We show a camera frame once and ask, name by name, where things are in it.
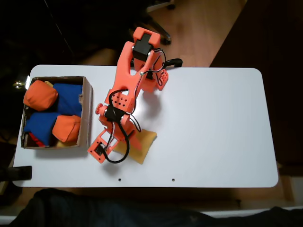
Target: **orange bracket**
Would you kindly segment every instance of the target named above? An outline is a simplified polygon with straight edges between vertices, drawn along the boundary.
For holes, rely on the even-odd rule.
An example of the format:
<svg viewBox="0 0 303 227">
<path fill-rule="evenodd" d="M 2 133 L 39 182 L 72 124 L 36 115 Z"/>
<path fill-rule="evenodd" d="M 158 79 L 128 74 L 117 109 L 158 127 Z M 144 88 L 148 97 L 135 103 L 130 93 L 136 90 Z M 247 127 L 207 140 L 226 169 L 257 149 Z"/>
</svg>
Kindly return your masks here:
<svg viewBox="0 0 303 227">
<path fill-rule="evenodd" d="M 135 75 L 131 75 L 130 63 L 134 57 L 133 48 L 137 44 L 137 41 L 144 40 L 146 37 L 149 37 L 147 45 L 152 48 L 148 52 L 147 59 L 145 61 L 134 58 L 134 68 L 137 72 Z M 115 93 L 112 95 L 111 101 L 113 107 L 116 108 L 116 112 L 118 112 L 118 110 L 121 110 L 122 113 L 125 112 L 125 114 L 121 116 L 120 124 L 128 135 L 129 143 L 137 149 L 141 149 L 141 143 L 136 138 L 136 134 L 138 132 L 135 125 L 130 121 L 130 114 L 134 111 L 136 98 L 138 97 L 141 89 L 149 92 L 153 92 L 154 89 L 162 90 L 168 81 L 168 73 L 165 69 L 162 69 L 159 72 L 152 72 L 152 70 L 156 71 L 157 69 L 161 69 L 163 66 L 163 61 L 160 56 L 161 53 L 155 50 L 159 48 L 159 46 L 160 35 L 158 33 L 138 27 L 134 32 L 134 43 L 126 42 L 124 45 L 118 60 L 113 88 L 109 90 L 105 99 L 105 103 L 110 105 L 109 96 L 112 92 L 127 89 L 128 94 L 123 94 L 122 92 Z M 157 82 L 157 77 L 162 81 L 161 85 Z M 102 149 L 103 151 L 106 151 L 107 155 L 109 155 L 119 141 L 125 141 L 125 137 L 119 128 L 118 123 L 111 122 L 107 117 L 105 117 L 107 110 L 109 110 L 108 106 L 102 104 L 99 104 L 96 108 L 96 114 L 100 115 L 99 120 L 105 126 L 105 129 L 88 149 L 88 152 L 100 163 L 103 163 L 105 160 L 103 152 L 101 152 Z M 105 132 L 112 133 L 113 130 L 113 138 L 116 140 L 115 142 L 107 145 L 108 141 L 105 141 L 102 136 Z"/>
</svg>

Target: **orange bean bag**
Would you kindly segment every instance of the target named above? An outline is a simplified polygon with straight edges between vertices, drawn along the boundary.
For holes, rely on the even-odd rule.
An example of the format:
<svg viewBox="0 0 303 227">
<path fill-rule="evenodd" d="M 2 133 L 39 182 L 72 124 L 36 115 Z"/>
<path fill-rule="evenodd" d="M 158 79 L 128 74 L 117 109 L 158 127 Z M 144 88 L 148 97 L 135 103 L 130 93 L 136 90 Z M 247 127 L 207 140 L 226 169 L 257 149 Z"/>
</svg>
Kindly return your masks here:
<svg viewBox="0 0 303 227">
<path fill-rule="evenodd" d="M 23 103 L 37 111 L 51 107 L 58 97 L 57 91 L 46 83 L 36 80 L 26 91 Z"/>
<path fill-rule="evenodd" d="M 79 134 L 81 118 L 78 116 L 60 115 L 53 127 L 53 135 L 63 143 L 76 141 Z"/>
</svg>

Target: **chair wheel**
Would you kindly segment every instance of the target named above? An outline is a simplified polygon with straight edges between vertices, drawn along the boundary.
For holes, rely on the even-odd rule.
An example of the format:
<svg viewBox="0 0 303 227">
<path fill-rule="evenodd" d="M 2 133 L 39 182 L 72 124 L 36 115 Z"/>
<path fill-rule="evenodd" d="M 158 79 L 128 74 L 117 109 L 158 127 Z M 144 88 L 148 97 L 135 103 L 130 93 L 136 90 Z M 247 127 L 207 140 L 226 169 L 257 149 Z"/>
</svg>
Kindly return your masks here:
<svg viewBox="0 0 303 227">
<path fill-rule="evenodd" d="M 167 40 L 167 39 L 162 39 L 161 42 L 164 45 L 170 45 L 171 44 L 171 40 Z"/>
<path fill-rule="evenodd" d="M 168 5 L 166 8 L 167 9 L 175 9 L 176 5 L 175 4 L 171 4 L 171 5 Z"/>
</svg>

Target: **yellow cloth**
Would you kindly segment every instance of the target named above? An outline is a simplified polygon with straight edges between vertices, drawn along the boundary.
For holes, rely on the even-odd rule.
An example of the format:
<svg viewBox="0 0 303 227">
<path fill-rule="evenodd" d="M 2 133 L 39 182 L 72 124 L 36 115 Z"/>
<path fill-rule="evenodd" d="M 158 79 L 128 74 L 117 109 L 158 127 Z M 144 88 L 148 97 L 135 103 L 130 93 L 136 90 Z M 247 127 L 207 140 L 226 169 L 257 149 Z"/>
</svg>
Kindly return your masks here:
<svg viewBox="0 0 303 227">
<path fill-rule="evenodd" d="M 46 83 L 47 85 L 53 87 L 53 84 L 51 82 L 49 82 L 49 81 L 45 81 L 44 83 Z"/>
<path fill-rule="evenodd" d="M 129 157 L 133 158 L 136 162 L 143 164 L 147 152 L 152 145 L 152 142 L 155 140 L 157 133 L 142 129 L 142 132 L 138 133 L 136 136 L 137 139 L 141 142 L 142 150 L 138 150 L 131 145 L 129 150 Z M 119 142 L 114 148 L 114 151 L 117 151 L 124 155 L 126 152 L 126 143 L 122 141 Z"/>
<path fill-rule="evenodd" d="M 55 147 L 57 148 L 65 148 L 65 147 L 71 147 L 71 146 L 75 146 L 77 144 L 77 141 L 71 141 L 71 142 L 61 142 L 60 140 L 58 140 L 57 144 Z"/>
</svg>

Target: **red fabric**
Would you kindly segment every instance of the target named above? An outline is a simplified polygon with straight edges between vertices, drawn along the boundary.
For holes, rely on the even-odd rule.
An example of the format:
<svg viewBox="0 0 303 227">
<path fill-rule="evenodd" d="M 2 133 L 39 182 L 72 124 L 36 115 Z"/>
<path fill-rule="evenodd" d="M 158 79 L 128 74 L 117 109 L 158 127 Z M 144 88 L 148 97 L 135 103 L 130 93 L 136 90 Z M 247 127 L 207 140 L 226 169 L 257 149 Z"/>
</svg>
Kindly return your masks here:
<svg viewBox="0 0 303 227">
<path fill-rule="evenodd" d="M 29 136 L 33 139 L 33 141 L 39 146 L 39 147 L 45 147 L 44 143 L 38 140 L 31 132 L 29 132 Z"/>
</svg>

